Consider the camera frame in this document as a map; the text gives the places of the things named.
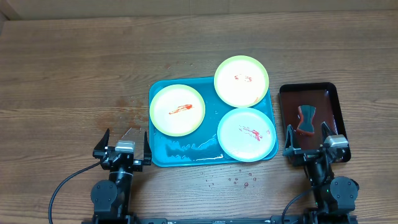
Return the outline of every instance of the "white plate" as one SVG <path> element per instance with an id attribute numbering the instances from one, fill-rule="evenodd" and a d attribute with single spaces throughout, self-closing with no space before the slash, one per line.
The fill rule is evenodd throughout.
<path id="1" fill-rule="evenodd" d="M 217 136 L 225 153 L 243 162 L 266 157 L 276 141 L 271 120 L 253 108 L 236 108 L 224 115 L 218 125 Z"/>
<path id="2" fill-rule="evenodd" d="M 170 85 L 160 90 L 150 103 L 150 120 L 160 132 L 184 136 L 199 127 L 205 117 L 205 102 L 194 88 Z"/>
<path id="3" fill-rule="evenodd" d="M 228 105 L 243 108 L 260 102 L 268 91 L 268 73 L 259 61 L 238 55 L 225 60 L 215 73 L 218 96 Z"/>

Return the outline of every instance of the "black cable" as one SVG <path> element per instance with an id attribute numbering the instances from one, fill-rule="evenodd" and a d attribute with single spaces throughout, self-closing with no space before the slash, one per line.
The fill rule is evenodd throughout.
<path id="1" fill-rule="evenodd" d="M 325 173 L 325 177 L 323 178 L 323 181 L 321 184 L 324 184 L 329 176 L 329 161 L 328 161 L 328 155 L 326 151 L 323 151 L 323 155 L 325 156 L 325 162 L 326 162 L 326 173 Z"/>
<path id="2" fill-rule="evenodd" d="M 308 193 L 310 193 L 311 191 L 313 191 L 315 188 L 317 188 L 319 186 L 315 186 L 312 187 L 309 190 L 304 191 L 303 193 L 301 193 L 300 195 L 296 196 L 295 198 L 293 198 L 293 200 L 291 200 L 285 207 L 284 212 L 282 212 L 282 224 L 285 224 L 285 215 L 287 212 L 287 209 L 294 203 L 296 202 L 298 199 L 302 198 L 303 196 L 307 195 Z"/>
<path id="3" fill-rule="evenodd" d="M 84 171 L 88 171 L 89 169 L 94 168 L 94 167 L 100 165 L 100 164 L 103 163 L 107 158 L 108 158 L 108 156 L 105 156 L 105 157 L 104 157 L 102 160 L 100 160 L 99 162 L 97 162 L 97 163 L 95 163 L 95 164 L 93 164 L 93 165 L 91 165 L 91 166 L 89 166 L 89 167 L 86 167 L 86 168 L 84 168 L 84 169 L 79 170 L 78 172 L 76 172 L 76 173 L 70 175 L 69 177 L 67 177 L 65 180 L 63 180 L 63 181 L 61 182 L 60 185 L 58 185 L 57 189 L 55 189 L 55 192 L 52 194 L 52 197 L 51 197 L 51 200 L 50 200 L 50 205 L 49 205 L 49 223 L 50 223 L 50 224 L 53 224 L 53 222 L 52 222 L 52 204 L 54 203 L 55 196 L 57 195 L 57 193 L 58 193 L 58 191 L 61 189 L 61 187 L 62 187 L 68 180 L 74 178 L 75 176 L 77 176 L 78 174 L 81 174 L 81 173 L 84 172 Z"/>

